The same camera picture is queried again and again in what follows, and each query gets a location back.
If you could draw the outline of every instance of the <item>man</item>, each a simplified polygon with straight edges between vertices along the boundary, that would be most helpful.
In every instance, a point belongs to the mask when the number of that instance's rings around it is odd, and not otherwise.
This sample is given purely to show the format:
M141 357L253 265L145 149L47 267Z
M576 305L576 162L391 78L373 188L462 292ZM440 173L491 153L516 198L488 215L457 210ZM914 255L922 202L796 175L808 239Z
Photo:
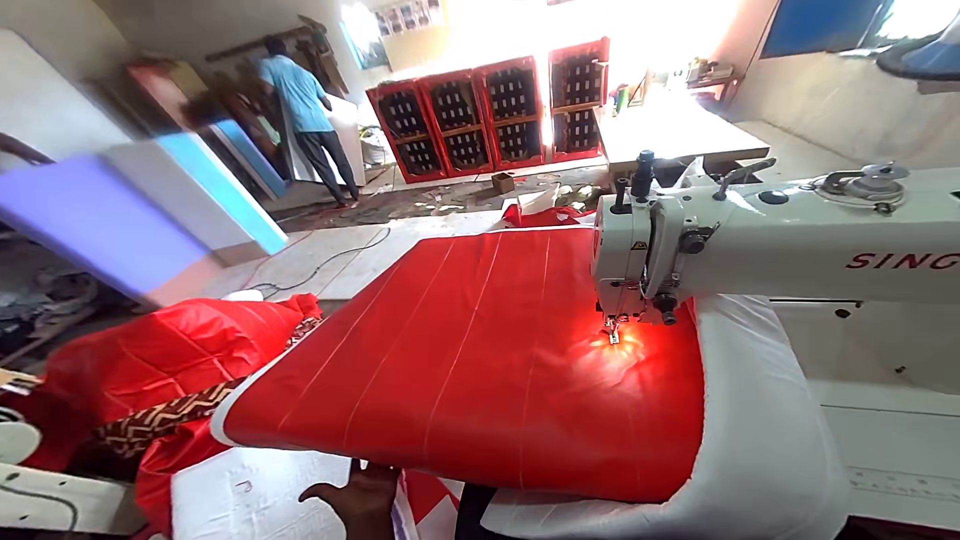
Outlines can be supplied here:
M260 80L267 94L276 91L287 109L297 144L317 169L321 180L330 190L330 194L337 200L338 208L346 208L337 180L333 176L333 169L326 160L324 148L333 157L340 171L340 177L347 183L347 189L354 201L360 200L360 190L353 181L353 171L350 170L347 154L340 144L340 138L333 131L333 126L326 118L321 108L324 104L328 110L333 110L330 100L326 97L324 88L320 86L312 73L298 66L287 56L287 46L282 39L270 36L264 39L264 46L270 57L260 61Z

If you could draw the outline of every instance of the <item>workbench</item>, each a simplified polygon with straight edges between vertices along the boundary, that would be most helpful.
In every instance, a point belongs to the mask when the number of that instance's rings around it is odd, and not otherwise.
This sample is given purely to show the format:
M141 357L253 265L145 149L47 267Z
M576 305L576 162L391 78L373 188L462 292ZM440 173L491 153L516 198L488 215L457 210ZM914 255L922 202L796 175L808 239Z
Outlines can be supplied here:
M617 116L611 108L595 107L600 139L612 178L636 169L636 157L653 150L659 164L697 156L706 162L765 158L770 145L700 107L692 96L676 91L651 91L641 107L628 107Z

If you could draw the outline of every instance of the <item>singer logo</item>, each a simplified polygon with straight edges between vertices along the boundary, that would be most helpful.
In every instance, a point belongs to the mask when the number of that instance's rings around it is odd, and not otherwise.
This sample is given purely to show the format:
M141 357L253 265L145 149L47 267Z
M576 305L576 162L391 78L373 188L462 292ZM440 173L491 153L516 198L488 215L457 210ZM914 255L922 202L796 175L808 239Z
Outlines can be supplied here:
M897 253L861 253L854 256L847 268L928 268L930 270L947 270L960 263L960 253L937 255L924 254L897 254Z

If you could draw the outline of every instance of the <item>white sheet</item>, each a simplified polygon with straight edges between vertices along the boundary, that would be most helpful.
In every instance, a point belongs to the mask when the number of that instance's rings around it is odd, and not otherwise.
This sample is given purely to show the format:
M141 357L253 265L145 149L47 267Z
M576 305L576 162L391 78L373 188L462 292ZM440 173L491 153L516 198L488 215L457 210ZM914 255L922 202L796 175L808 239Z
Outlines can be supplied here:
M501 489L484 528L518 538L824 540L847 519L849 485L780 320L759 297L696 300L706 378L704 441L666 503Z
M344 540L329 504L297 499L314 483L345 485L349 466L349 457L311 451L231 448L214 455L173 477L174 540ZM399 489L394 527L418 540Z

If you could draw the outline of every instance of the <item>red cabinet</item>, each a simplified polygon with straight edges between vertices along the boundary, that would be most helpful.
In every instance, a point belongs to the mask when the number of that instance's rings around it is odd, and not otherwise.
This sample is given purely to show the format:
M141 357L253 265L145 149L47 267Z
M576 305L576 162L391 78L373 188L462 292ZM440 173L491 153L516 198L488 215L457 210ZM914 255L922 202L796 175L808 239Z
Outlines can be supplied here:
M440 134L441 161L450 177L493 171L480 85L472 69L424 77L420 92L430 108L428 121Z
M544 163L546 152L540 136L543 105L534 57L502 61L474 71L483 86L493 168L516 169Z
M608 37L550 52L553 161L595 158L603 153L593 108L607 103L609 60Z
M607 101L610 40L550 52L553 160L603 153L592 108ZM406 182L540 165L544 105L534 57L367 90Z
M449 176L431 109L417 81L380 85L367 90L367 97L408 184Z

